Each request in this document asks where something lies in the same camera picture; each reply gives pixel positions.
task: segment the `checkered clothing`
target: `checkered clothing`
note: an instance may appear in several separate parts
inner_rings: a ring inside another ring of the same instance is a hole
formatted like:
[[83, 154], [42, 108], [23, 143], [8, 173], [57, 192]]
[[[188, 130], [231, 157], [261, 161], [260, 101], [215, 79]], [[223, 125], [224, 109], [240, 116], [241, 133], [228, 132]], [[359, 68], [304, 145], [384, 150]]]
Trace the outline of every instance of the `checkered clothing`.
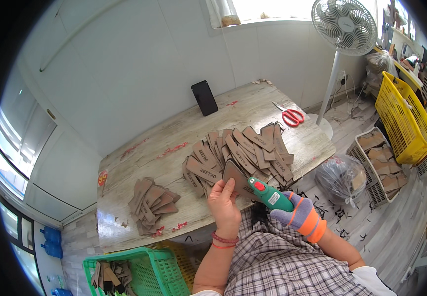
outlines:
[[324, 255], [317, 244], [276, 219], [270, 221], [271, 233], [259, 222], [252, 229], [251, 209], [242, 211], [225, 296], [373, 295], [346, 262]]

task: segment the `scissors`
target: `scissors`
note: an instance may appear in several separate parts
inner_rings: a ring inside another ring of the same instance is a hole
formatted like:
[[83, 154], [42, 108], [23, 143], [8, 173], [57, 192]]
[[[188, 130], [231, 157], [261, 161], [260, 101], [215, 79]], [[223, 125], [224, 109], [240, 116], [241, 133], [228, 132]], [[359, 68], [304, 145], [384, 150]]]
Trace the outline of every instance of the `scissors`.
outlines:
[[[297, 110], [294, 109], [286, 109], [281, 107], [281, 105], [279, 105], [278, 103], [274, 103], [272, 102], [277, 108], [282, 110], [282, 119], [284, 120], [284, 122], [290, 126], [290, 127], [296, 127], [299, 125], [299, 123], [303, 123], [304, 122], [304, 115], [302, 115], [302, 113], [300, 113]], [[302, 119], [299, 119], [294, 113], [300, 115], [300, 117]]]

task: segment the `window sill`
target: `window sill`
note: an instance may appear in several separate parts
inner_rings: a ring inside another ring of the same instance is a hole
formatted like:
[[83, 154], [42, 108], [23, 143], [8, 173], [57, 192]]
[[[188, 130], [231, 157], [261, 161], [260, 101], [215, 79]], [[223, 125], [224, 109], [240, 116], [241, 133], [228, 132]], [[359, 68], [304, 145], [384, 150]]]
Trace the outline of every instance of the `window sill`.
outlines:
[[210, 37], [214, 37], [217, 35], [227, 32], [233, 32], [236, 30], [246, 29], [246, 28], [253, 28], [253, 27], [261, 27], [261, 26], [270, 26], [270, 25], [307, 25], [311, 24], [312, 21], [310, 19], [304, 19], [304, 18], [263, 18], [263, 19], [255, 19], [255, 20], [248, 20], [241, 23], [241, 25], [231, 25], [224, 28], [212, 28], [210, 24], [210, 14], [209, 10], [207, 8], [207, 4], [205, 3], [205, 0], [199, 0], [200, 3], [200, 9], [202, 10], [202, 15], [204, 16], [205, 25], [207, 26], [207, 31], [209, 32]]

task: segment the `glove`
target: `glove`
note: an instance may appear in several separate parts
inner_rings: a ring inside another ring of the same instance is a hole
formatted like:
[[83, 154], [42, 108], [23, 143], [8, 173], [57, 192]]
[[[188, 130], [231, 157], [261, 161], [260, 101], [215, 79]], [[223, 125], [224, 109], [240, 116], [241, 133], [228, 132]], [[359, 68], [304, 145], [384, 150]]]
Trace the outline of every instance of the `glove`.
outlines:
[[325, 233], [327, 222], [318, 216], [312, 201], [292, 191], [283, 192], [283, 194], [294, 205], [294, 210], [289, 213], [275, 209], [269, 215], [279, 220], [283, 225], [290, 225], [294, 230], [304, 235], [309, 242], [316, 243], [319, 241]]

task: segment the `electric fan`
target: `electric fan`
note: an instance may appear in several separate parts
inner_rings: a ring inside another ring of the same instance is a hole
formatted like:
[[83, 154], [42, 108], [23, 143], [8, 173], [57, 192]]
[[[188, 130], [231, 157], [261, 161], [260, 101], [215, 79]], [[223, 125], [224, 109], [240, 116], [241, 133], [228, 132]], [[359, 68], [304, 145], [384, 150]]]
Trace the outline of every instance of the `electric fan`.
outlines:
[[318, 115], [308, 114], [331, 139], [332, 127], [323, 116], [336, 82], [340, 55], [367, 54], [376, 43], [377, 29], [370, 12], [356, 0], [316, 0], [312, 5], [312, 23], [320, 36], [336, 51], [320, 112]]

